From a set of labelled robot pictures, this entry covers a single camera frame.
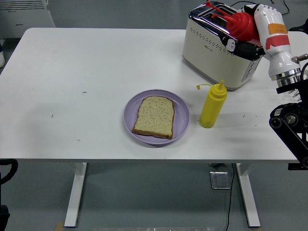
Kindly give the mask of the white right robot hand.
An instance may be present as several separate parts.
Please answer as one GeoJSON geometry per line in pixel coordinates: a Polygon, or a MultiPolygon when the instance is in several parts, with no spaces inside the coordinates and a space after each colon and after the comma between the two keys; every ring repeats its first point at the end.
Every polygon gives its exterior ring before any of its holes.
{"type": "Polygon", "coordinates": [[[246,5],[237,13],[225,14],[222,18],[227,21],[232,37],[263,48],[273,80],[300,80],[300,65],[292,61],[288,31],[276,9],[263,4],[246,5]]]}

